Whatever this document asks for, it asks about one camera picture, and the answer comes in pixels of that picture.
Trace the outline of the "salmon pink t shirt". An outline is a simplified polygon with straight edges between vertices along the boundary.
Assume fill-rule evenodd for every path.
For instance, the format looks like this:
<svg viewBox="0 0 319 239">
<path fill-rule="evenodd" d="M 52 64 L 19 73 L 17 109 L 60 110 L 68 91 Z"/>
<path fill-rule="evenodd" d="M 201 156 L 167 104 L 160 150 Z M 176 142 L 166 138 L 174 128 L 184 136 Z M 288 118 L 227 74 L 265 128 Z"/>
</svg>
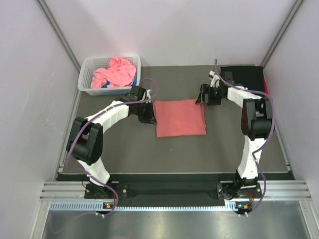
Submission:
<svg viewBox="0 0 319 239">
<path fill-rule="evenodd" d="M 158 138 L 206 135 L 204 105 L 195 99 L 155 101 Z"/>
</svg>

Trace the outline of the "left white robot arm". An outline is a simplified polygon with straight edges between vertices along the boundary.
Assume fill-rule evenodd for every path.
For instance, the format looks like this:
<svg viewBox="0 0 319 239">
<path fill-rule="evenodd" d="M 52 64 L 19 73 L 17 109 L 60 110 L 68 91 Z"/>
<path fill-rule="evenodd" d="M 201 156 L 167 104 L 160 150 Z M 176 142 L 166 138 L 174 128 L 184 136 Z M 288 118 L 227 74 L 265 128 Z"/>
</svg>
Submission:
<svg viewBox="0 0 319 239">
<path fill-rule="evenodd" d="M 132 86 L 124 96 L 113 100 L 109 106 L 86 118 L 77 117 L 68 138 L 67 159 L 73 157 L 83 167 L 89 178 L 87 198 L 110 198 L 113 185 L 101 156 L 103 135 L 117 122 L 136 115 L 139 122 L 156 124 L 151 89 Z"/>
</svg>

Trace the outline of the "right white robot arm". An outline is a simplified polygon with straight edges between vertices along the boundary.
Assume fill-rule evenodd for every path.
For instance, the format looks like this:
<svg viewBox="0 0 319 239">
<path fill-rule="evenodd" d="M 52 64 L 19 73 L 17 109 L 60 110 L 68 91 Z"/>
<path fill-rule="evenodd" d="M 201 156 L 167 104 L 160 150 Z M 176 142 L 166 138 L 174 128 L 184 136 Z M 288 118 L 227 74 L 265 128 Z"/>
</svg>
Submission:
<svg viewBox="0 0 319 239">
<path fill-rule="evenodd" d="M 202 84 L 196 104 L 220 105 L 227 99 L 242 110 L 241 131 L 244 135 L 244 148 L 241 162 L 231 183 L 220 183 L 219 197 L 225 200 L 259 196 L 259 161 L 262 150 L 275 129 L 273 102 L 263 92 L 249 90 L 235 85 L 233 80 L 225 80 L 217 72 L 210 71 L 210 84 Z"/>
</svg>

